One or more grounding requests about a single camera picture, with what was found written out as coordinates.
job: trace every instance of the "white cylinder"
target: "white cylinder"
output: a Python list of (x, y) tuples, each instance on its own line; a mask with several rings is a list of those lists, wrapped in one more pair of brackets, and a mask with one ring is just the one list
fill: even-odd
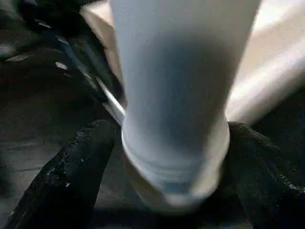
[(225, 103), (259, 0), (111, 0), (125, 153), (169, 202), (208, 197), (229, 145)]

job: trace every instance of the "white plastic tube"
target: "white plastic tube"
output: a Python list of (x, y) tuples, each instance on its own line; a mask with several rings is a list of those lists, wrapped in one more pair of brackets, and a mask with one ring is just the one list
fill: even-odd
[(112, 0), (125, 153), (173, 205), (206, 198), (229, 145), (225, 103), (259, 0)]

